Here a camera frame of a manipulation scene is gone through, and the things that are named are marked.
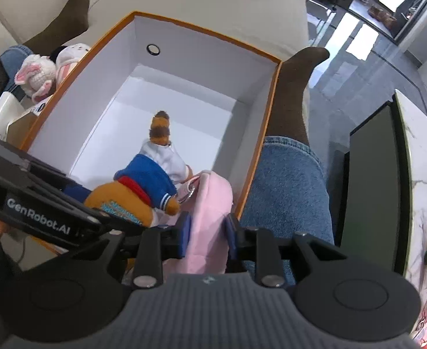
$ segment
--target blue jeans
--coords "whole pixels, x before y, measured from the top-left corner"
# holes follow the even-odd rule
[[[0,55],[0,61],[2,62],[9,78],[3,91],[12,93],[18,101],[21,101],[25,94],[20,86],[15,85],[15,75],[21,68],[24,59],[32,54],[33,52],[29,48],[19,44],[17,46],[9,47],[2,55]]]
[[[240,224],[268,228],[276,237],[307,232],[333,244],[328,204],[325,176],[314,152],[293,139],[267,136]],[[283,268],[294,284],[288,260]]]

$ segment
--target blue jacket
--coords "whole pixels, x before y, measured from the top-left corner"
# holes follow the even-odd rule
[[[141,154],[134,156],[125,169],[115,173],[113,179],[127,176],[135,181],[151,199],[152,207],[165,211],[171,196],[176,194],[176,187],[166,172],[149,157]]]

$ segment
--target white container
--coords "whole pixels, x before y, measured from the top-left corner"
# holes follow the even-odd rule
[[[22,149],[94,189],[139,152],[153,115],[164,110],[180,156],[194,173],[208,169],[229,180],[239,217],[280,66],[221,34],[133,12],[70,73]]]

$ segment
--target gray ribbed surface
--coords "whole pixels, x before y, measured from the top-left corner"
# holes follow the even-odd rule
[[[86,339],[39,344],[12,337],[2,348],[417,348],[407,335],[372,344],[336,339],[304,320],[284,290],[262,288],[246,273],[213,277],[207,284],[202,275],[173,275],[135,292],[112,324]]]

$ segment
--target red collar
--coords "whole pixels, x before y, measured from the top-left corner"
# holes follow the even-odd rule
[[[148,194],[139,186],[139,184],[128,176],[122,176],[117,180],[120,184],[126,186],[134,194],[136,194],[140,200],[142,200],[146,205],[152,206],[151,199]]]

